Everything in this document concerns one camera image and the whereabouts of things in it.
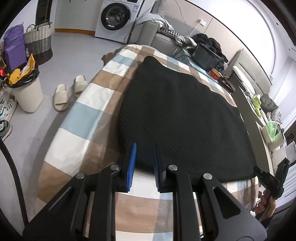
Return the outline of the person's right hand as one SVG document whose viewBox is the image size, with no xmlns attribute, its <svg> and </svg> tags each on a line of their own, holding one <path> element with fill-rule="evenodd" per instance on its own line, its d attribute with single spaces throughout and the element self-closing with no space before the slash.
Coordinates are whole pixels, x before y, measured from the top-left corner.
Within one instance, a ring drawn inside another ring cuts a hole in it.
<svg viewBox="0 0 296 241">
<path fill-rule="evenodd" d="M 260 196 L 260 201 L 258 202 L 254 210 L 256 215 L 265 212 L 265 214 L 262 216 L 262 220 L 265 220 L 273 216 L 275 209 L 275 199 L 270 195 L 269 190 L 264 190 L 263 194 Z"/>
</svg>

